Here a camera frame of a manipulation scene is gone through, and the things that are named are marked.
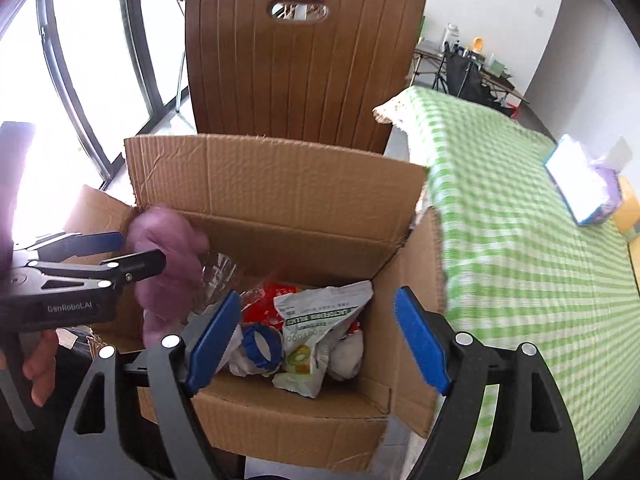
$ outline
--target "chair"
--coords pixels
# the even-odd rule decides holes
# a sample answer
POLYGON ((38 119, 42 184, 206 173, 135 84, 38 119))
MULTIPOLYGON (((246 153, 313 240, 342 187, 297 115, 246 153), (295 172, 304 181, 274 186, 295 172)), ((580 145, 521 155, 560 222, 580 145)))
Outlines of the chair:
POLYGON ((186 0, 197 130, 382 153, 372 109, 404 88, 424 2, 186 0))

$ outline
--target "red package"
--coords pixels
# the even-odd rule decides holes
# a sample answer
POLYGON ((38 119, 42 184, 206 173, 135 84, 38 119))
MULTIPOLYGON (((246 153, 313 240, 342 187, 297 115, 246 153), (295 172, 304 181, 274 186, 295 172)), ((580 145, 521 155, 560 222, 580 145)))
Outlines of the red package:
POLYGON ((281 285, 273 282, 263 282, 240 295, 242 299, 242 322, 262 323, 282 330, 284 320, 273 306, 273 298, 299 292, 296 286, 281 285))

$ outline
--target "tissue box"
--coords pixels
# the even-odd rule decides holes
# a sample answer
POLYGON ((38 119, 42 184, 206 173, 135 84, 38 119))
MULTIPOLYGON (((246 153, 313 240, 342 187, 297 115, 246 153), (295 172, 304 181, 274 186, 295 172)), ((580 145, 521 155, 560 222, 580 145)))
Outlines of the tissue box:
POLYGON ((561 137, 545 165, 576 224, 601 224, 622 204, 618 173, 595 164, 570 136, 561 137))

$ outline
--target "green checkered tablecloth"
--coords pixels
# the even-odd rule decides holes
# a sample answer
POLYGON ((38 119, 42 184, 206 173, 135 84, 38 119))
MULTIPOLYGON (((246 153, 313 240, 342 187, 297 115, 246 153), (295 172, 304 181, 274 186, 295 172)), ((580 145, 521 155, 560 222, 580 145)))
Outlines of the green checkered tablecloth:
MULTIPOLYGON (((489 346, 540 348, 588 478, 640 404, 640 298, 624 238, 612 221, 574 224, 544 168, 554 144, 542 134, 415 86, 375 111, 430 168, 447 319, 489 346)), ((488 387, 463 476, 482 463, 496 400, 488 387)))

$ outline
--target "human hand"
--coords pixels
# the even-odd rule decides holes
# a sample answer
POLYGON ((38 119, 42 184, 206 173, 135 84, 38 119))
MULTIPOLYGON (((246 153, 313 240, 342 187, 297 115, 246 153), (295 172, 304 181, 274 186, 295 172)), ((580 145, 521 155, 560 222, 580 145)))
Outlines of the human hand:
POLYGON ((33 383, 31 399, 36 406, 44 406, 53 393, 56 385, 57 352, 58 334, 55 330, 43 330, 38 344, 22 365, 22 373, 33 383))

